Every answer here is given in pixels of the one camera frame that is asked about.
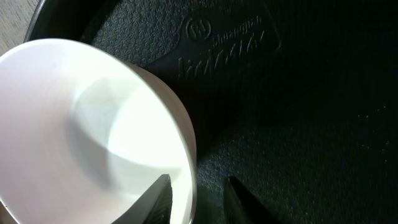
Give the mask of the pink small bowl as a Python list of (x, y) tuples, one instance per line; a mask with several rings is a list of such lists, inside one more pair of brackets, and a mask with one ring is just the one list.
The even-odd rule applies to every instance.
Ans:
[(171, 183), (168, 223), (191, 223), (197, 144), (174, 91), (151, 72), (66, 39), (1, 57), (1, 203), (17, 223), (142, 223)]

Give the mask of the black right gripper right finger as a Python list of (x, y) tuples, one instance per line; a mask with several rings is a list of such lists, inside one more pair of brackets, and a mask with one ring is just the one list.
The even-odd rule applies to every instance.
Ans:
[(227, 224), (280, 224), (235, 176), (225, 179), (223, 197)]

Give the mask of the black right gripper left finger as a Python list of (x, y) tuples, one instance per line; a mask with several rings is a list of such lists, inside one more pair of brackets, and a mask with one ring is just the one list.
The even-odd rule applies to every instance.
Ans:
[(112, 224), (170, 224), (172, 185), (162, 174), (138, 200)]

